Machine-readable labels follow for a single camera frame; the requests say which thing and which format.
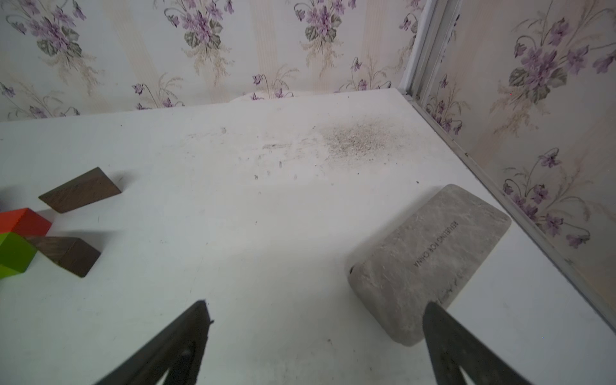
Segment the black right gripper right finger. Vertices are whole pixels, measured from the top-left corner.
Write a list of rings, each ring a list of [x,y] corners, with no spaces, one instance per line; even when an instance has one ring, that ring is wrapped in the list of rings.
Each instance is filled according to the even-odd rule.
[[[428,303],[422,326],[436,383],[529,383],[439,304]]]

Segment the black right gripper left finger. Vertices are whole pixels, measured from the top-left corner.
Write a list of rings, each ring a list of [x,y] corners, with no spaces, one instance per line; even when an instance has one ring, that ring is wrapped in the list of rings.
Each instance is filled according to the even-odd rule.
[[[98,383],[197,383],[211,325],[206,302],[195,302]]]

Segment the brown triangle block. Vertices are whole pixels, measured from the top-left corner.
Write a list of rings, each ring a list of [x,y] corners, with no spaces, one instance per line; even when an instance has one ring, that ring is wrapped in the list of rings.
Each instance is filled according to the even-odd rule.
[[[57,213],[68,213],[119,194],[120,188],[97,167],[38,198]]]
[[[54,264],[85,278],[101,252],[78,237],[35,237],[25,239]]]

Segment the green rectangular block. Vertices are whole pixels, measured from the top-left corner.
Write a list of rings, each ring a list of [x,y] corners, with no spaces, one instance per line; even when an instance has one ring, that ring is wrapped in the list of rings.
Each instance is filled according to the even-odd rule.
[[[24,273],[36,254],[37,249],[18,234],[1,234],[0,279]]]

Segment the red rectangular block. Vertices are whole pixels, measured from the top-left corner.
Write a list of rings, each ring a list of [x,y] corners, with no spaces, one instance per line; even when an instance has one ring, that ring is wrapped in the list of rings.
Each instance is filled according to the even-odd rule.
[[[51,229],[52,223],[33,210],[25,208],[1,213],[0,226],[0,234],[44,237]]]

